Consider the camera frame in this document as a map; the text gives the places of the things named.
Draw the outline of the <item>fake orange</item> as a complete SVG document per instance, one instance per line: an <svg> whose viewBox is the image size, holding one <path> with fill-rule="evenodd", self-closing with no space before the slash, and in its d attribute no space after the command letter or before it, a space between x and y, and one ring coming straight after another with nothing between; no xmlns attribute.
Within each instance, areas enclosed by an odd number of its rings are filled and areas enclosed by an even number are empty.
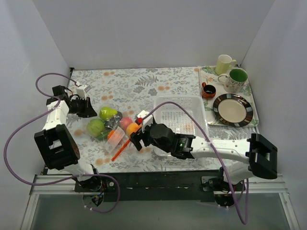
<svg viewBox="0 0 307 230"><path fill-rule="evenodd" d="M116 130L111 130L107 135L107 140L117 139L117 138L118 138L118 132Z"/></svg>

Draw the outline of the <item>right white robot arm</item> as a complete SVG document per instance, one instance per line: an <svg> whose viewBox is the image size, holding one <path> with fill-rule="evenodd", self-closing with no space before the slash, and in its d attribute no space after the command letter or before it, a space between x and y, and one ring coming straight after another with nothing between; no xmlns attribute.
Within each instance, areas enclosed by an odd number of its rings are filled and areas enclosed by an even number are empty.
<svg viewBox="0 0 307 230"><path fill-rule="evenodd" d="M218 187L228 190L233 185L250 178L274 180L277 178L277 152L275 145L263 135L253 133L240 140L212 140L173 132L153 117L138 118L138 128L129 137L137 150L153 145L171 156L186 160L217 158L234 160L235 164L223 167L223 175L217 178Z"/></svg>

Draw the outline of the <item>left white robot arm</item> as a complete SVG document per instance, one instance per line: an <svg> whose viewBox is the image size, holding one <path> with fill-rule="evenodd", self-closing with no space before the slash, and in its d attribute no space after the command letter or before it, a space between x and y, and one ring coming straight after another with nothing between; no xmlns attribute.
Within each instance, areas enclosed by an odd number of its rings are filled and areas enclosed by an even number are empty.
<svg viewBox="0 0 307 230"><path fill-rule="evenodd" d="M53 96L46 102L49 114L45 125L42 131L35 133L34 139L48 169L67 172L79 186L96 192L101 189L102 180L96 176L94 166L81 159L79 148L66 127L68 114L81 118L97 116L87 96L89 89L88 85L78 86L73 99L66 87L53 87Z"/></svg>

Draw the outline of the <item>clear zip top bag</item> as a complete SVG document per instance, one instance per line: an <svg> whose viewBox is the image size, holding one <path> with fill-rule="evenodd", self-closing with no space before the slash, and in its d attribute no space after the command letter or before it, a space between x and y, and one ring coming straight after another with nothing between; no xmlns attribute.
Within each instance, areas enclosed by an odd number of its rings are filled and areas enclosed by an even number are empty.
<svg viewBox="0 0 307 230"><path fill-rule="evenodd" d="M132 118L124 117L121 112L106 109L100 111L99 118L89 121L87 131L96 140L105 142L104 148L107 153L115 152L111 159L115 161L129 144L125 135L132 122Z"/></svg>

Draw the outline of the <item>fake peach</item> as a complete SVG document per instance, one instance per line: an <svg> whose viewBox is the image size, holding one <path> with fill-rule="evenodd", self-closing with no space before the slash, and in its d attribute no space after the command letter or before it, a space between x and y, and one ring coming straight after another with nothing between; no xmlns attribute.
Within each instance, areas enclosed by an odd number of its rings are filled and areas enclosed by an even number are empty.
<svg viewBox="0 0 307 230"><path fill-rule="evenodd" d="M127 127L133 123L133 120L130 118L130 117L123 117L120 122L119 122L119 127L126 131L127 130Z"/></svg>
<svg viewBox="0 0 307 230"><path fill-rule="evenodd" d="M128 125L127 129L126 129L126 134L128 137L131 136L132 133L135 133L139 130L140 125L138 125L137 123L131 123Z"/></svg>

